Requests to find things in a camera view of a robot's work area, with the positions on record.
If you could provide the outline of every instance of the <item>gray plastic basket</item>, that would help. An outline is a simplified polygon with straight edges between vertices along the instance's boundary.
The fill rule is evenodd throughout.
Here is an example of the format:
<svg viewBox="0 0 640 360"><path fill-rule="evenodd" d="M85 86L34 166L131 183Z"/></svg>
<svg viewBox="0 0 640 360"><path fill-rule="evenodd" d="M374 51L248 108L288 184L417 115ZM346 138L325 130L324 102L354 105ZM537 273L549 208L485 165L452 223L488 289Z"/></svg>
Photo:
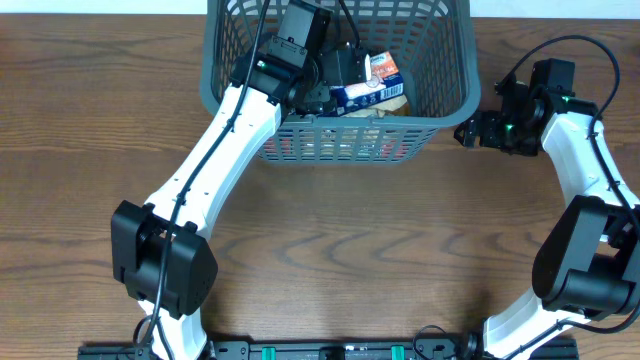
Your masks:
<svg viewBox="0 0 640 360"><path fill-rule="evenodd" d="M278 31L288 2L271 1L265 31ZM336 0L315 2L340 11ZM438 129L465 121L478 107L480 81L468 0L346 4L364 46L389 50L394 57L412 116L289 115L258 151L263 159L279 164L395 164L413 157ZM261 8L261 0L209 0L200 94L211 114L217 112L229 84L233 61L253 43ZM350 39L344 13L340 23L342 38Z"/></svg>

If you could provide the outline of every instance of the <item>white background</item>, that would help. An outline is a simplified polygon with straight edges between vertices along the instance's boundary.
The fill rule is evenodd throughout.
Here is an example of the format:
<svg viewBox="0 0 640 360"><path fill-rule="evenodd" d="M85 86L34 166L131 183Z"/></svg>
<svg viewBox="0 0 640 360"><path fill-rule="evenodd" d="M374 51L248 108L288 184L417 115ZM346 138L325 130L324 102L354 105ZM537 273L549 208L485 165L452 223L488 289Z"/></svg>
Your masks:
<svg viewBox="0 0 640 360"><path fill-rule="evenodd" d="M640 0L470 0L476 17L640 19ZM0 0L0 13L206 14L206 0Z"/></svg>

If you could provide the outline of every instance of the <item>barcode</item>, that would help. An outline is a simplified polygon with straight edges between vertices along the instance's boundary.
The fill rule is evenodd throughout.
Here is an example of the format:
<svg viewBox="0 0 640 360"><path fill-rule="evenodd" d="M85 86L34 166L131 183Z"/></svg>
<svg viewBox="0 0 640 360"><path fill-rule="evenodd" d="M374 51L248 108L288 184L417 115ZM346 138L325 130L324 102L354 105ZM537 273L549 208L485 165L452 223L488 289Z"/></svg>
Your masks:
<svg viewBox="0 0 640 360"><path fill-rule="evenodd" d="M384 89L382 90L382 93L380 94L380 100L386 100L388 98L392 98L394 96L398 96L402 94L402 85L403 84L398 84L395 86L392 86L388 89Z"/></svg>

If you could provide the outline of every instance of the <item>wooden surface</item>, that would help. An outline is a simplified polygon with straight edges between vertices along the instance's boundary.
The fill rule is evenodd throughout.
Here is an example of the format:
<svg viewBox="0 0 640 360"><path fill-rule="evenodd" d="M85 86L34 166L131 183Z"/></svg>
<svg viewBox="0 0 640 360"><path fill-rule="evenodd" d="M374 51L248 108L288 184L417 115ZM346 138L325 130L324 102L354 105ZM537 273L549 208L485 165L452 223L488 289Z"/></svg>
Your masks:
<svg viewBox="0 0 640 360"><path fill-rule="evenodd" d="M604 40L623 76L607 140L640 191L640 22L474 25L484 108L497 106L491 83L543 40ZM109 220L122 199L140 204L164 183L211 120L197 91L203 28L201 16L0 16L1 358L73 358L83 342L130 339L142 312L111 276ZM597 49L565 43L538 58L549 55L577 62L581 97L605 99L612 75ZM205 329L410 337L504 310L530 286L560 187L546 155L466 151L451 135L393 168L254 161L211 241L220 274ZM629 359L639 326L573 333L584 359Z"/></svg>

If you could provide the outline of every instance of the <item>wooden table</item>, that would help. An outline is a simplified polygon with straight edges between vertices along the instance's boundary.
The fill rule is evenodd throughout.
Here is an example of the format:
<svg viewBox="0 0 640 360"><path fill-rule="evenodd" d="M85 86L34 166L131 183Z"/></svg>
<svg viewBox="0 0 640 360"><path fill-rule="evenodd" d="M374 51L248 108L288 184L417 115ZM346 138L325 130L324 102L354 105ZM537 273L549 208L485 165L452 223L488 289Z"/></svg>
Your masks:
<svg viewBox="0 0 640 360"><path fill-rule="evenodd" d="M493 81L543 40L605 41L622 69L607 141L640 191L640 22L474 25L484 108L498 106ZM112 278L109 221L164 183L211 120L197 90L203 29L202 16L0 16L0 357L72 358L83 342L130 339L142 312ZM612 74L597 48L567 42L537 59L549 56L575 60L574 89L602 103ZM255 160L216 224L204 326L256 340L465 331L530 286L563 208L548 156L467 151L451 129L392 168ZM640 355L639 326L573 334L584 359Z"/></svg>

